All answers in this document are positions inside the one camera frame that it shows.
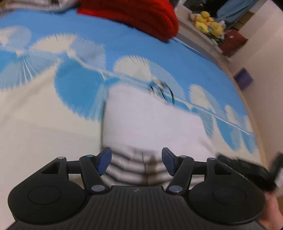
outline hand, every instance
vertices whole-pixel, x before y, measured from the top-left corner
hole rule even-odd
[[[283,216],[280,213],[277,198],[274,194],[264,193],[266,204],[258,222],[267,230],[280,230],[283,227]]]

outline controller logo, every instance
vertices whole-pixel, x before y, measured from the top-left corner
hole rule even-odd
[[[134,189],[133,191],[134,191],[135,193],[138,193],[138,192],[140,192],[141,190],[138,189],[138,188],[136,188],[136,189]]]

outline stuffed toy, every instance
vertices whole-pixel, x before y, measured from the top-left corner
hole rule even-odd
[[[200,13],[201,17],[204,18],[204,19],[208,19],[210,17],[210,14],[206,11],[202,11]]]
[[[201,23],[206,24],[207,20],[204,19],[202,16],[196,16],[196,22],[201,22]]]
[[[206,26],[209,28],[211,24],[212,24],[212,22],[207,22]]]
[[[213,19],[212,17],[209,17],[209,18],[208,18],[208,21],[209,21],[209,22],[214,22],[214,19]]]
[[[200,14],[190,13],[189,14],[189,20],[191,20],[193,22],[196,19],[196,16],[200,16]]]
[[[207,28],[207,25],[202,23],[202,22],[198,22],[196,21],[195,23],[195,27],[202,33],[209,33],[209,30]]]
[[[223,27],[218,22],[212,22],[209,25],[209,32],[217,38],[220,38],[222,35],[224,35]]]
[[[226,29],[226,23],[224,20],[220,21],[219,24],[222,26],[223,29]]]

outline blue bedsheet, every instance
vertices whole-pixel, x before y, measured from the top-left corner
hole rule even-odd
[[[148,88],[157,78],[170,86],[176,106],[199,114],[216,151],[258,155],[233,83],[214,63],[177,40],[163,43],[75,10],[21,10],[0,18],[1,90],[28,84],[55,64],[58,97],[85,119],[101,120],[111,85]]]

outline black cable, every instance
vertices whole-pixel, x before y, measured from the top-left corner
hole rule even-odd
[[[165,97],[165,95],[164,95],[164,93],[163,93],[162,88],[159,87],[155,82],[154,82],[154,84],[159,88],[159,90],[160,90],[160,92],[161,92],[161,94],[162,94],[164,100],[167,101],[167,99],[166,99],[166,97]],[[173,106],[174,106],[174,105],[175,105],[175,98],[174,98],[174,94],[173,94],[172,90],[170,89],[170,87],[169,87],[165,82],[161,82],[161,85],[162,85],[163,87],[166,87],[166,88],[169,89],[169,91],[170,91],[170,93],[171,93],[171,96],[172,96],[172,103],[173,103]]]

